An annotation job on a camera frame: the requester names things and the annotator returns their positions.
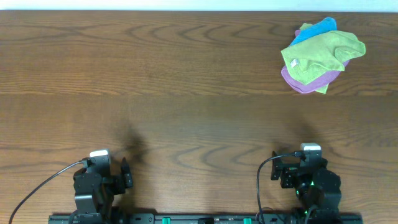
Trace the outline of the green microfiber cloth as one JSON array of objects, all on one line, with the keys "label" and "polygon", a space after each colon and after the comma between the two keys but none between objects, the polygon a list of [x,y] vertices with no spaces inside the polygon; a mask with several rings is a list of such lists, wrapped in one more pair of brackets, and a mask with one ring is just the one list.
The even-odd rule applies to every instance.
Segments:
[{"label": "green microfiber cloth", "polygon": [[290,76],[305,85],[329,71],[345,70],[344,62],[366,53],[363,42],[338,30],[316,35],[281,50]]}]

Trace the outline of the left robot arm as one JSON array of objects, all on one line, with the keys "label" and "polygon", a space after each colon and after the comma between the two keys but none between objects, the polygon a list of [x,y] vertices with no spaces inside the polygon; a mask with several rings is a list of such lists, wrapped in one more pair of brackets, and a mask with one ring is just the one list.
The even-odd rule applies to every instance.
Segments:
[{"label": "left robot arm", "polygon": [[76,210],[68,223],[129,223],[128,215],[113,206],[114,197],[133,186],[127,161],[122,160],[118,175],[111,174],[109,156],[87,157],[82,163],[83,168],[73,175]]}]

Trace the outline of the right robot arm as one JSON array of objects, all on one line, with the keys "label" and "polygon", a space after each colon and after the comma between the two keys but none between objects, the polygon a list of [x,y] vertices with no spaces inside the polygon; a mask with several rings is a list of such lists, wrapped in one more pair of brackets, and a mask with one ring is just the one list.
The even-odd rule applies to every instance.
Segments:
[{"label": "right robot arm", "polygon": [[340,176],[328,170],[328,161],[322,151],[301,150],[286,156],[298,157],[298,163],[284,163],[276,152],[272,153],[271,180],[280,180],[283,189],[293,188],[301,208],[288,215],[286,223],[341,224]]}]

